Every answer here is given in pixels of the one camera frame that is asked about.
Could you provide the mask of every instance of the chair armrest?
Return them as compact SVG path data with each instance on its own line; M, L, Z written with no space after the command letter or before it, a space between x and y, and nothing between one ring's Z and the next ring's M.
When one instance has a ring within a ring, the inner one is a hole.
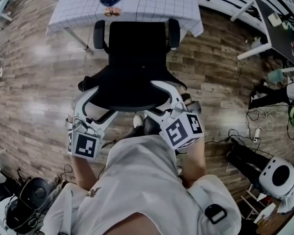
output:
M104 41L104 20L96 22L93 40L95 49L104 49L108 53L108 46Z
M180 25L178 20L169 19L169 43L170 48L176 48L180 44Z

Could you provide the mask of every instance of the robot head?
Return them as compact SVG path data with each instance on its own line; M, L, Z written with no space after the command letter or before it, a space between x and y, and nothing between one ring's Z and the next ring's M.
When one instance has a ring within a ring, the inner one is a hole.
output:
M262 188L275 197L283 197L294 186L294 167L286 160L273 157L259 176Z

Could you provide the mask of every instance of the grid pattern tablecloth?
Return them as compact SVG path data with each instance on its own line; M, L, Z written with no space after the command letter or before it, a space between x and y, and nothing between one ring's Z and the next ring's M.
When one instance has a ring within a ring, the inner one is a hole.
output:
M177 19L180 27L195 37L203 32L197 0L121 0L112 7L107 8L99 0L59 0L47 34L94 25L100 20L166 22L169 18ZM111 15L109 10L119 15Z

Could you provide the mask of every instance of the wooden floor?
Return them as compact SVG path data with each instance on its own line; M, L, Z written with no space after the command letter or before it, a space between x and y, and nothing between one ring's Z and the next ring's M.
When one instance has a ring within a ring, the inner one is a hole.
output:
M0 166L8 175L16 175L18 167L24 175L43 178L63 171L64 164L70 163L64 120L79 94L77 84L107 64L104 52L86 53L65 33L45 36L55 6L53 0L16 0L9 5L13 22L0 22L5 27L0 32L0 51L7 55L6 63L0 62L5 66L0 79L0 148L7 150L0 157ZM200 11L204 33L196 38L187 35L177 51L168 55L168 68L189 87L193 99L200 101L207 141L226 138L230 128L247 136L248 95L266 73L258 57L238 61L236 56L248 50L245 40L251 42L254 35L225 16ZM91 27L76 33L93 48ZM286 132L287 114L272 115L273 129L261 131L259 149L294 162L294 141ZM120 114L108 129L106 140L125 135L132 117ZM252 123L252 136L256 127L264 125L263 117ZM290 135L294 137L291 127ZM248 140L245 143L258 146ZM207 169L239 200L248 181L228 165L225 155L230 149L229 143L207 144ZM104 167L108 150L104 149L94 163L96 173Z

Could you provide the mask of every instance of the white shirt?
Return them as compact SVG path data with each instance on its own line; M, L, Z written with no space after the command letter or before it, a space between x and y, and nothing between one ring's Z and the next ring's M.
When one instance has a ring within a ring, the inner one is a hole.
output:
M223 234L236 235L241 229L240 211L224 184L206 175L189 189L191 195L178 179L174 150L160 136L118 142L109 152L105 173L88 196L73 188L73 235L102 235L136 212L147 216L162 235L219 234L192 197L198 188L227 211L231 228ZM64 199L61 194L46 215L42 228L46 235L57 234L51 229L61 229L61 221L55 219L61 218L59 205L65 205L57 203Z
M288 95L290 103L292 103L294 100L294 83L288 84L286 86L286 93Z

